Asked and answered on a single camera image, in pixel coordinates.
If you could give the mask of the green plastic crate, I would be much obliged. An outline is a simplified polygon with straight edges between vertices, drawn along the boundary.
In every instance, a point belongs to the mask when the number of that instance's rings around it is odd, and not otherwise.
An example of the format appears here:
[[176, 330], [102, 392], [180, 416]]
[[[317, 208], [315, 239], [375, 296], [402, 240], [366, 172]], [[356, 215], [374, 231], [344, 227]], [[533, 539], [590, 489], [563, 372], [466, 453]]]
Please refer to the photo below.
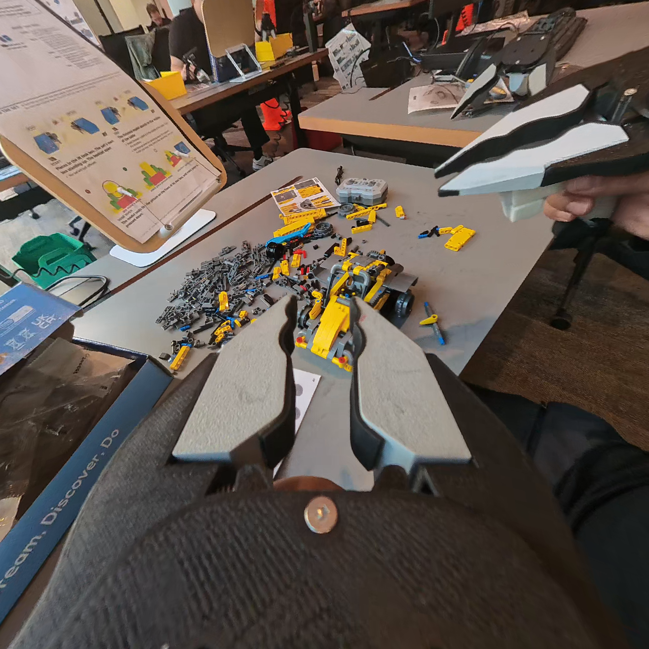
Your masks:
[[61, 233], [37, 236], [12, 256], [12, 262], [43, 289], [95, 261], [86, 243]]

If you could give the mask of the yellow grey brick vehicle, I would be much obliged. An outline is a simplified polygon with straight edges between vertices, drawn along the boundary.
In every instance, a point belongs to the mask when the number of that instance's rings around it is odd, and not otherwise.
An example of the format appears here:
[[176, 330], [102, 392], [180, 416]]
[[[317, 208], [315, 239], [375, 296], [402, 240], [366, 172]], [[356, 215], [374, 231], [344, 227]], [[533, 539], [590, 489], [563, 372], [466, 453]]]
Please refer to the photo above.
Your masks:
[[412, 311], [417, 282], [418, 276], [405, 272], [383, 250], [350, 252], [333, 264], [324, 289], [313, 293], [313, 304], [298, 313], [296, 347], [352, 372], [352, 299], [359, 298], [399, 327]]

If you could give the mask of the clear plastic bag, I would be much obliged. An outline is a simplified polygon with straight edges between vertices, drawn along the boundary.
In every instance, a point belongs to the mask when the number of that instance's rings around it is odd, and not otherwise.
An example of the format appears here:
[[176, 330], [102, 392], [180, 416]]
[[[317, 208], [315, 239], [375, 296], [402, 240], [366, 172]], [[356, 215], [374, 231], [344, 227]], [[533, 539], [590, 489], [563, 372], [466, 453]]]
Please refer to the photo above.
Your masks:
[[1, 379], [1, 537], [137, 373], [135, 358], [48, 338]]

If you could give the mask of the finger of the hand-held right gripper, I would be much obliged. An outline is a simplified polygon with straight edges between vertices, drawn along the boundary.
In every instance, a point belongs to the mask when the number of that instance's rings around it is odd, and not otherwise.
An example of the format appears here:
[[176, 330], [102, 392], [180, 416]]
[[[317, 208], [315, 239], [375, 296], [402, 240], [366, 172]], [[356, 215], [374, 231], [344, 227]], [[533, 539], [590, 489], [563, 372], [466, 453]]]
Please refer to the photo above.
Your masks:
[[578, 125], [593, 91], [577, 84], [506, 115], [435, 170], [435, 178], [460, 173], [474, 164], [560, 136]]
[[537, 189], [552, 164], [609, 149], [628, 140], [628, 133], [620, 125], [585, 123], [545, 144], [473, 164], [440, 187], [438, 195], [455, 197]]

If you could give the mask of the blue cardboard box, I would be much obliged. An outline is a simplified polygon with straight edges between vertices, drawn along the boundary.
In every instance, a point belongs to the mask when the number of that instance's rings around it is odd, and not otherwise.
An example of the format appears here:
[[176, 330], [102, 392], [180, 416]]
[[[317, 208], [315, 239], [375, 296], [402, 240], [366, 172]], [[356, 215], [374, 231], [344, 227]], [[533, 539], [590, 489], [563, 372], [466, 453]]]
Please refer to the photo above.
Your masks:
[[1, 622], [28, 593], [69, 531], [101, 471], [158, 402], [171, 374], [148, 355], [75, 336], [80, 308], [49, 292], [18, 284], [1, 295], [1, 378], [48, 338], [135, 358], [137, 373], [11, 530], [1, 538]]

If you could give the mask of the grey brick battery hub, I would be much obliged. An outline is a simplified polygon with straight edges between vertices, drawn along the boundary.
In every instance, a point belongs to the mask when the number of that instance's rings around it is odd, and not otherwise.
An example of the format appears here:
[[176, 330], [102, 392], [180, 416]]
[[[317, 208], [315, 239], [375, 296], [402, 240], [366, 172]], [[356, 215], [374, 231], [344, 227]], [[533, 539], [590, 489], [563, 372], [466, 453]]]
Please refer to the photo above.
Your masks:
[[346, 178], [336, 188], [339, 203], [358, 204], [365, 207], [386, 202], [388, 184], [382, 179]]

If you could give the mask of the idle hand-held gripper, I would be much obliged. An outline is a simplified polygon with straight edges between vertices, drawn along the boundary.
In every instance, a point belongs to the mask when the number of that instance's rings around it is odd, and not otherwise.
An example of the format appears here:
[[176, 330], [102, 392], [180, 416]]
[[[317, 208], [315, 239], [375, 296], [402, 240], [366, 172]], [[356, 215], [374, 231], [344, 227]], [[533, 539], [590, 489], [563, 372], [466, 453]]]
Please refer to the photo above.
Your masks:
[[450, 119], [466, 109], [480, 108], [501, 78], [507, 80], [509, 93], [516, 98], [531, 97], [544, 90], [554, 72], [552, 33], [557, 21], [557, 17], [541, 18], [496, 53], [486, 69], [467, 86]]

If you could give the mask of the black office chair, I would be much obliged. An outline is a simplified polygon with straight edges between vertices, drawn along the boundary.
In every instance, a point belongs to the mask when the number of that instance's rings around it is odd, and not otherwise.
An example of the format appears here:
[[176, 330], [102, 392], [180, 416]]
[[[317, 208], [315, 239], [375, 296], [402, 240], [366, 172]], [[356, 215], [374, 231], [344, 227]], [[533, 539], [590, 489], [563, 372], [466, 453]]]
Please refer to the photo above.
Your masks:
[[570, 222], [555, 222], [552, 225], [554, 236], [549, 250], [574, 249], [572, 274], [567, 282], [557, 311], [549, 324], [557, 330], [571, 328], [572, 315], [569, 313], [572, 301], [580, 286], [595, 253], [607, 242], [621, 243], [631, 239], [631, 234], [614, 225], [608, 218], [577, 218]]

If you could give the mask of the upright wooden board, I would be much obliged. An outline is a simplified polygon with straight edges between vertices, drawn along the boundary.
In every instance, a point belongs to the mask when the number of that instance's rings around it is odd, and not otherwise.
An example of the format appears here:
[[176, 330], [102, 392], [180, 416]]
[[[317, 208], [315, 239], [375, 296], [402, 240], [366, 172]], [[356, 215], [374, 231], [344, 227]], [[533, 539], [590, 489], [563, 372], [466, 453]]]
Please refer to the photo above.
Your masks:
[[255, 41], [253, 1], [203, 1], [202, 16], [210, 53], [215, 58]]

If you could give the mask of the adjoining grey desk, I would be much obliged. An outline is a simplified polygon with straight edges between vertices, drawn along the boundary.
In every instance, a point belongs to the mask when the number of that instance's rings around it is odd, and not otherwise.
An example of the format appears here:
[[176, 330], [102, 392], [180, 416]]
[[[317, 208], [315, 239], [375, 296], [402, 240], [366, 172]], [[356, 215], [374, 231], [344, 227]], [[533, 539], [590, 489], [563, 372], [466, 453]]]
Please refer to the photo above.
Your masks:
[[146, 267], [136, 267], [123, 260], [107, 255], [81, 271], [73, 273], [54, 288], [48, 289], [70, 303], [85, 304], [88, 307], [92, 294], [102, 288], [102, 278], [108, 279], [106, 291], [109, 295], [128, 288], [159, 268], [164, 267], [186, 251], [193, 252], [204, 240], [215, 239], [216, 235], [230, 223], [238, 223], [256, 207], [270, 200], [272, 190], [292, 183], [302, 176], [301, 168], [295, 162], [296, 153], [305, 153], [306, 148], [297, 149], [275, 160], [272, 165], [255, 172], [213, 196], [205, 209], [215, 212], [215, 219], [196, 231], [181, 245]]

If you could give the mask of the upright printed paper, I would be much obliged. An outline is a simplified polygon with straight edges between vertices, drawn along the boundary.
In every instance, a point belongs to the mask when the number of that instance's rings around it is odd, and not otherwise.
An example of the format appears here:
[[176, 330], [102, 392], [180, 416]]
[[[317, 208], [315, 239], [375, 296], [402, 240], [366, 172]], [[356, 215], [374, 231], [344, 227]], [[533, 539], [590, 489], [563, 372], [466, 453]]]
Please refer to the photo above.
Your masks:
[[334, 78], [343, 92], [355, 92], [367, 83], [361, 64], [369, 57], [371, 43], [349, 23], [326, 43]]

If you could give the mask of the yellow plastic bin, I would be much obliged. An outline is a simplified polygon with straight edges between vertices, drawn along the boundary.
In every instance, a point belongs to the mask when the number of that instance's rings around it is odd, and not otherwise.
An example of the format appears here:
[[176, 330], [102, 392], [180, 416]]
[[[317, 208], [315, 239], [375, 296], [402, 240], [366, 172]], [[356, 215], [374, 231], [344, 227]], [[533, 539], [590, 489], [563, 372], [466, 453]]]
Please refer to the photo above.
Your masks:
[[255, 43], [255, 56], [258, 62], [271, 63], [285, 56], [293, 47], [293, 37], [290, 32], [278, 34], [268, 40], [260, 40]]
[[162, 71], [160, 75], [155, 79], [145, 79], [143, 83], [154, 88], [167, 101], [173, 101], [188, 94], [181, 72]]

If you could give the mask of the orange plastic crate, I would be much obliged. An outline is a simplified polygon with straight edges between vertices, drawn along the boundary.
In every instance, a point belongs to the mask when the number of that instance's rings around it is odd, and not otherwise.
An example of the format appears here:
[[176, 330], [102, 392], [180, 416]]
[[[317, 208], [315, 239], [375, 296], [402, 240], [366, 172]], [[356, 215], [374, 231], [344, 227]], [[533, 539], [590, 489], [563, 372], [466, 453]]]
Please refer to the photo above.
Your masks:
[[264, 101], [259, 107], [263, 115], [262, 126], [267, 132], [279, 132], [292, 121], [290, 109], [285, 109], [277, 98]]

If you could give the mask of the yellow rectangular brick panel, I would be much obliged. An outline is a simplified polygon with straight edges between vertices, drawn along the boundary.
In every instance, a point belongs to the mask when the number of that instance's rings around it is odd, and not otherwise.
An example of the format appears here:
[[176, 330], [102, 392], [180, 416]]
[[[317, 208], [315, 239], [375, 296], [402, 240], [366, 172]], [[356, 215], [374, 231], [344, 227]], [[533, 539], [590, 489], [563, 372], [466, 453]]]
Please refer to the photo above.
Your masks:
[[449, 239], [444, 247], [453, 252], [459, 252], [466, 244], [476, 235], [476, 231], [463, 225], [454, 227], [452, 234], [449, 234]]

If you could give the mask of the brown wooden table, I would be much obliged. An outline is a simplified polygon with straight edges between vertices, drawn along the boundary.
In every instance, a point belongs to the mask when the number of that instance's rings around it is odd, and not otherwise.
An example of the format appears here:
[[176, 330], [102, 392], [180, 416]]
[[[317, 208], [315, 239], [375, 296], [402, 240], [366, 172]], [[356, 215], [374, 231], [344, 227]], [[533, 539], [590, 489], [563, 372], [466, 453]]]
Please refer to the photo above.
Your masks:
[[284, 57], [264, 68], [261, 74], [241, 81], [214, 82], [209, 85], [191, 86], [188, 92], [171, 100], [171, 105], [182, 115], [203, 109], [237, 95], [252, 95], [267, 88], [279, 91], [281, 84], [287, 85], [294, 77], [294, 72], [301, 68], [311, 68], [313, 62], [328, 59], [327, 48], [318, 49], [313, 53], [304, 53], [293, 57]]

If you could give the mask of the large yellow brick frame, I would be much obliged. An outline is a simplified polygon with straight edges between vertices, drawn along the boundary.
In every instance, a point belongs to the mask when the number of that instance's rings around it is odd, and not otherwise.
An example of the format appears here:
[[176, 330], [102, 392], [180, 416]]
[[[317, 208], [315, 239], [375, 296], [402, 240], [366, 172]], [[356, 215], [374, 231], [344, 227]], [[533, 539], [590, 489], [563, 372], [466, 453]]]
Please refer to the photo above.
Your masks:
[[284, 224], [288, 226], [289, 224], [293, 224], [296, 222], [303, 222], [303, 221], [309, 221], [310, 223], [315, 223], [317, 221], [320, 221], [326, 217], [328, 217], [328, 213], [324, 208], [317, 208], [317, 209], [312, 209], [312, 210], [306, 210], [304, 212], [294, 212], [291, 214], [287, 215], [282, 215], [280, 214], [280, 218], [283, 220]]

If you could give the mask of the clear acrylic stand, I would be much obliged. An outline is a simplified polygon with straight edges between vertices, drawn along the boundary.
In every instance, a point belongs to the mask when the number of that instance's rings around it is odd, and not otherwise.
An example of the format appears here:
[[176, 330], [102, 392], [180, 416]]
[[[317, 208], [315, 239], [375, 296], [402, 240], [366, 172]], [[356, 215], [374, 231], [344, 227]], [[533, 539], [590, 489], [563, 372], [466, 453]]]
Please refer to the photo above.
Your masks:
[[234, 70], [229, 81], [243, 82], [263, 74], [262, 67], [247, 44], [239, 44], [225, 49], [226, 58]]

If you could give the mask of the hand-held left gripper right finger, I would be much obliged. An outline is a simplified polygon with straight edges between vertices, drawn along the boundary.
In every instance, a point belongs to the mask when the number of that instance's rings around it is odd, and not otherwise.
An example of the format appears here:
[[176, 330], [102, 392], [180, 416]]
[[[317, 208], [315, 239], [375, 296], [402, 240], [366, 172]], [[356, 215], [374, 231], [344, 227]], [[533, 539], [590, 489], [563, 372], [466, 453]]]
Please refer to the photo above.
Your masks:
[[350, 440], [378, 488], [390, 467], [418, 488], [431, 467], [472, 466], [473, 455], [426, 353], [361, 298], [350, 306]]

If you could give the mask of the pile of small brick parts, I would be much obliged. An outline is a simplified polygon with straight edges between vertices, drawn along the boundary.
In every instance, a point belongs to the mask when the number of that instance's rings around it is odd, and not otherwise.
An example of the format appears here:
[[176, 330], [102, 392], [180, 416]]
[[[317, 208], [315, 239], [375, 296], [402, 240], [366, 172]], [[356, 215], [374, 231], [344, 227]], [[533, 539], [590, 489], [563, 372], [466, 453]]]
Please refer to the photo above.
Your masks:
[[182, 348], [219, 351], [240, 329], [287, 295], [310, 305], [323, 283], [324, 249], [298, 239], [272, 260], [264, 243], [226, 246], [187, 272], [156, 323], [170, 331], [169, 350], [158, 358], [178, 371]]

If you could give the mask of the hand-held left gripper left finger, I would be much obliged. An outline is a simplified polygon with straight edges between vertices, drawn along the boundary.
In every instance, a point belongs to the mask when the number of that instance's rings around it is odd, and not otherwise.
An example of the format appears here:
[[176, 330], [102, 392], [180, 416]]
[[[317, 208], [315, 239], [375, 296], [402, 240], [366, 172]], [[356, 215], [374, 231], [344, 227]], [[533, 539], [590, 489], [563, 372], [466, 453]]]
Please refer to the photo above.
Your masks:
[[172, 451], [180, 461], [276, 468], [295, 442], [297, 300], [287, 295], [219, 353]]

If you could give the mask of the grey axle blue tips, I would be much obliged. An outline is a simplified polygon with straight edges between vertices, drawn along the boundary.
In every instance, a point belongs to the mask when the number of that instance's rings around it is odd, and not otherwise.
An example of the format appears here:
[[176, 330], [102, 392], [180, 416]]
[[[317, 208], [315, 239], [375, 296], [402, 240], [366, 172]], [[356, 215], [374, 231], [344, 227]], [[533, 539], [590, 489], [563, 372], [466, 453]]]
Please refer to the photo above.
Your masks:
[[[428, 301], [424, 302], [424, 309], [425, 309], [426, 317], [428, 317], [429, 315], [435, 314], [435, 313], [433, 313], [433, 309], [430, 306]], [[442, 331], [441, 331], [441, 328], [440, 328], [440, 325], [439, 325], [438, 321], [437, 321], [437, 324], [435, 324], [435, 325], [433, 325], [433, 326], [431, 326], [429, 328], [432, 329], [432, 331], [434, 333], [434, 336], [436, 337], [439, 344], [440, 345], [446, 345], [446, 341], [445, 341], [445, 338], [444, 338], [444, 336], [442, 334]]]

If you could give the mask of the printed paper sheet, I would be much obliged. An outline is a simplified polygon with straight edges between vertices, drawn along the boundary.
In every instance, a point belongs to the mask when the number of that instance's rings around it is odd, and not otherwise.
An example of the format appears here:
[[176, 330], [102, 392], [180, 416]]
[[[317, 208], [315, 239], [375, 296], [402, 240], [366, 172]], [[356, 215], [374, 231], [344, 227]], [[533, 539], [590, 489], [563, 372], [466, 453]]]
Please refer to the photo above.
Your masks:
[[[411, 115], [437, 110], [455, 110], [467, 89], [467, 85], [457, 82], [435, 82], [430, 85], [411, 88], [409, 91], [407, 112]], [[488, 93], [483, 106], [512, 102], [514, 102], [513, 95], [502, 82], [499, 82]]]

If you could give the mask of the person's right hand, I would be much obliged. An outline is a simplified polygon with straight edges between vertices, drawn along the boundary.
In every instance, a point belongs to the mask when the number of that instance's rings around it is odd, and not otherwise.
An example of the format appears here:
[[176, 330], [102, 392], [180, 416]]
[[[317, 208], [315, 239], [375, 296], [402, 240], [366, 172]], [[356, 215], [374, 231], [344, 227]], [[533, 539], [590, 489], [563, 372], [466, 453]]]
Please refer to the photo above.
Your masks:
[[612, 221], [624, 231], [648, 240], [648, 172], [625, 176], [582, 176], [546, 198], [543, 214], [558, 222], [587, 217], [596, 199], [617, 199]]

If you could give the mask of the grey table wood edge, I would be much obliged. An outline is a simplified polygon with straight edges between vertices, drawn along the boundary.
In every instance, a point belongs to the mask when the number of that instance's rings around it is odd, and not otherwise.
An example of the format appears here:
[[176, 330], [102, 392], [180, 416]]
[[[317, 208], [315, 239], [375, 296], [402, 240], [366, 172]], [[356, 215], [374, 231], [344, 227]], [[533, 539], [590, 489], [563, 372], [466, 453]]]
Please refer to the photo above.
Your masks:
[[[587, 19], [587, 25], [561, 61], [563, 65], [586, 68], [648, 46], [648, 2], [580, 10], [578, 15]], [[505, 102], [455, 119], [450, 119], [451, 110], [442, 109], [409, 114], [410, 89], [429, 82], [429, 75], [419, 75], [384, 94], [370, 88], [340, 93], [302, 112], [298, 122], [306, 130], [347, 138], [361, 136], [461, 148], [515, 107], [514, 102]]]

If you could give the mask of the white instruction booklet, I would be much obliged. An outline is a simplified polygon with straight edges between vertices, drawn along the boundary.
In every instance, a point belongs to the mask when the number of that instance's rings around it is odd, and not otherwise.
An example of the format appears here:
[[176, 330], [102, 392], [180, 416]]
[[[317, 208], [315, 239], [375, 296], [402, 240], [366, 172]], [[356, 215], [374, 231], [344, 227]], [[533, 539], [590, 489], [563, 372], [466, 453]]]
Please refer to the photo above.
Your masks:
[[302, 369], [293, 369], [293, 379], [295, 383], [295, 435], [296, 440], [298, 431], [306, 412], [313, 401], [315, 392], [320, 383], [321, 375]]

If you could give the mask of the yellow black sticker sheet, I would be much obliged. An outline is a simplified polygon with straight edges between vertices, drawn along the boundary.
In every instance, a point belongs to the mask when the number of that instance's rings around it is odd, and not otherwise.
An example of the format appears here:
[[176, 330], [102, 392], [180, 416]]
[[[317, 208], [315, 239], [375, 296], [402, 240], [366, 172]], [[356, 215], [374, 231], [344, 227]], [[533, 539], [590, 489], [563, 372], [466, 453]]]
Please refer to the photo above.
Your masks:
[[311, 210], [334, 210], [340, 203], [318, 178], [302, 180], [274, 190], [271, 197], [282, 217]]

